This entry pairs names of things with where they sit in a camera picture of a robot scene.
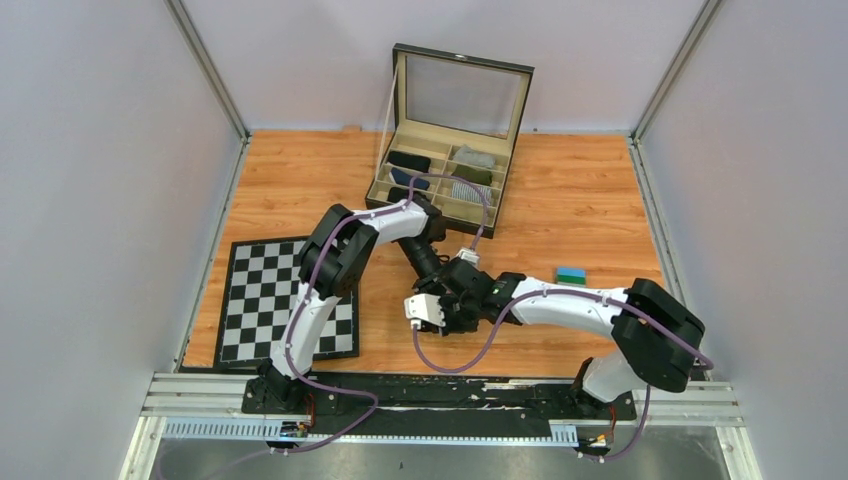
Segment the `black underwear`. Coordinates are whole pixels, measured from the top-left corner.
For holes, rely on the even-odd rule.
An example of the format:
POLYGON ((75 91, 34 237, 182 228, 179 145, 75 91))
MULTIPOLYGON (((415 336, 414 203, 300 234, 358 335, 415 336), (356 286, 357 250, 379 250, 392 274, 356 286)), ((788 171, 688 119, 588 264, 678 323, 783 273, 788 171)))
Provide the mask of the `black underwear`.
POLYGON ((441 337, 463 333, 462 329, 452 328, 450 325, 440 326, 429 322, 424 322, 420 327, 420 331, 422 333, 431 333, 434 335, 439 335, 441 337))

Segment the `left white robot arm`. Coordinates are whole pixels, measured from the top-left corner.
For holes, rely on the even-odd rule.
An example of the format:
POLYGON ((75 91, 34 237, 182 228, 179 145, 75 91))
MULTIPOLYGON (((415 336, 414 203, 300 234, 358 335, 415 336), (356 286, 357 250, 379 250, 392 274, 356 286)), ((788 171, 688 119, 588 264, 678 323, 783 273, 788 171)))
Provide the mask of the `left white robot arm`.
POLYGON ((331 206, 297 256, 295 306, 283 338, 246 384, 243 412, 295 413, 304 405, 308 389, 303 378, 312 369, 324 326, 342 298, 358 286, 380 245, 399 244, 418 276, 415 292, 434 296, 442 315, 436 332, 475 331, 494 280, 479 269, 475 251, 441 259, 432 245, 445 236, 442 212, 420 194, 364 211, 331 206))

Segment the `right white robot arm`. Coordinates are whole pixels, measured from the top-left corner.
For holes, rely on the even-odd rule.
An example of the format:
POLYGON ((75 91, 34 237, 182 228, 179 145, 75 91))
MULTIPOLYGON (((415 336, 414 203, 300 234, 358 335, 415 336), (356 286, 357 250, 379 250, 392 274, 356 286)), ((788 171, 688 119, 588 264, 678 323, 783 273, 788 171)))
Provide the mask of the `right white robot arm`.
POLYGON ((569 400, 596 417, 622 395, 646 387, 681 393, 688 386, 705 334, 703 322, 656 282, 637 278, 627 288, 588 289, 505 272, 446 282, 439 300, 443 331, 473 332, 492 324, 553 325, 613 341, 606 356, 585 360, 569 400))

